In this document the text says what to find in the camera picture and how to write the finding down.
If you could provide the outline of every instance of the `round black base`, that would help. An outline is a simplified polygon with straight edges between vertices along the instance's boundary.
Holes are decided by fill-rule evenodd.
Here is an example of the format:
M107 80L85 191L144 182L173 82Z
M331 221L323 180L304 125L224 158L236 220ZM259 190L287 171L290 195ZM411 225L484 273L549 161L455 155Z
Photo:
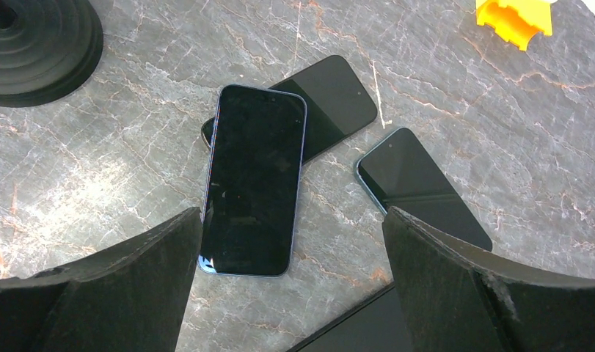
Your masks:
M101 60L103 27L87 0L4 0L17 18L0 29L0 106L36 106L79 88Z

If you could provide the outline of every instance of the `yellow plastic object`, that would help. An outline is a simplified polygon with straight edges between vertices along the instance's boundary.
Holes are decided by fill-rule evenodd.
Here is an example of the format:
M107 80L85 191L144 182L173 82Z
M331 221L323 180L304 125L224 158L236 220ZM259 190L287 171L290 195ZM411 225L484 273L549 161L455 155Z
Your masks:
M550 3L542 0L476 0L476 23L526 51L538 32L552 35Z

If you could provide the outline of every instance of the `phone screen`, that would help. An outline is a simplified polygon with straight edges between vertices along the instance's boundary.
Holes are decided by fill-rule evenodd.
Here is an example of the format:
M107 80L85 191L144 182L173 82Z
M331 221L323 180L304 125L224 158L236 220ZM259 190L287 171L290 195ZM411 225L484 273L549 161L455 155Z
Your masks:
M200 267L279 276L291 259L306 104L297 95L231 85L217 111Z
M418 138L400 128L357 163L357 177L384 213L391 206L463 241L492 250L492 240Z
M308 105L304 163L364 128L377 117L377 108L349 63L329 56L271 89L297 94ZM202 125L210 145L213 119Z

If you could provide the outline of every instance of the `smartphone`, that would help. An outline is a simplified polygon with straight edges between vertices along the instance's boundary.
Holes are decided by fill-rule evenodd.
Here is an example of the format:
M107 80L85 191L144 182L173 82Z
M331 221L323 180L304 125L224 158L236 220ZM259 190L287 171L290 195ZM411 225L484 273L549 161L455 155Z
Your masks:
M288 270L306 114L295 94L222 89L202 210L203 271L280 276Z
M356 164L358 181L379 208L398 207L463 241L492 250L492 240L407 128L399 128Z
M356 133L377 117L377 107L349 63L334 55L274 85L271 89L306 100L308 123L304 163ZM213 119L202 125L202 139L211 145Z
M288 352L411 352L394 283L360 302Z

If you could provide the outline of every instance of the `table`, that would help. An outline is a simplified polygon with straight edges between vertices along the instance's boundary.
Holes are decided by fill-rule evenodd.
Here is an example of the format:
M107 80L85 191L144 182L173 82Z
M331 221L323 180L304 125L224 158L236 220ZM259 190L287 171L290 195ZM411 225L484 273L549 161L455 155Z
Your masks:
M470 0L92 3L106 47L90 81L0 108L0 278L200 206L200 126L220 87L268 87L330 54L351 63L377 120L304 168L286 276L197 271L178 351L283 351L392 279L383 217L353 165L398 126L496 254L595 278L595 18L580 1L553 5L554 36L526 53L476 26Z

